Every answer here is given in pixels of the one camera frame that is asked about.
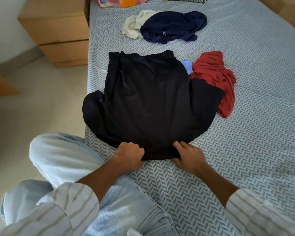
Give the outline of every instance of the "leg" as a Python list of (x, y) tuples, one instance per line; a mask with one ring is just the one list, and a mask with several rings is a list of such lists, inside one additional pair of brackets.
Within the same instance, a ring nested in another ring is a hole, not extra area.
[(53, 190), (47, 181), (25, 180), (5, 193), (0, 207), (0, 215), (6, 225), (19, 222), (36, 207), (36, 203)]
[[(81, 138), (63, 133), (36, 137), (29, 153), (33, 164), (54, 187), (76, 182), (104, 164), (98, 153)], [(156, 230), (149, 236), (179, 235), (171, 217), (124, 175), (106, 193), (98, 218), (86, 234), (126, 235), (130, 228), (144, 234)]]

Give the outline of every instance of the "black t-shirt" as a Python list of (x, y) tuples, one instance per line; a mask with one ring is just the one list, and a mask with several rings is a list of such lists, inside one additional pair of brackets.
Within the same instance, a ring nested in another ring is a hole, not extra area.
[(194, 78), (172, 51), (140, 56), (109, 53), (104, 94), (84, 99), (87, 126), (113, 147), (134, 142), (142, 160), (179, 158), (175, 141), (189, 143), (208, 130), (224, 91)]

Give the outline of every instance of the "person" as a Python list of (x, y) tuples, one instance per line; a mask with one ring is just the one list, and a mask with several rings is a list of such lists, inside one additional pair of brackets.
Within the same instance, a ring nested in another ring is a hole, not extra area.
[[(269, 202), (221, 177), (201, 149), (175, 142), (177, 167), (203, 180), (245, 235), (295, 235), (295, 223)], [(181, 235), (163, 211), (125, 174), (142, 166), (144, 149), (121, 143), (105, 162), (82, 138), (44, 134), (30, 159), (48, 182), (26, 180), (4, 195), (0, 236)]]

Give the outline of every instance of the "shirt sleeve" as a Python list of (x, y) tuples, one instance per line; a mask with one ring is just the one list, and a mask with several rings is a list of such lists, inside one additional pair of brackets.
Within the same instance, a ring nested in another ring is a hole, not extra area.
[(0, 230), (0, 236), (81, 236), (95, 221), (99, 202), (86, 185), (66, 182), (37, 202), (20, 222)]
[(226, 216), (243, 235), (295, 235), (295, 222), (250, 190), (239, 189), (232, 194)]

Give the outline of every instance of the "orange patch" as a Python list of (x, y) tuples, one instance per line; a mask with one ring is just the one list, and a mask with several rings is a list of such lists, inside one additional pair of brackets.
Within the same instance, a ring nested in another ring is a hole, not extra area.
[(123, 8), (123, 7), (133, 7), (136, 5), (136, 1), (137, 0), (122, 0), (121, 1), (121, 4), (120, 4), (120, 7)]

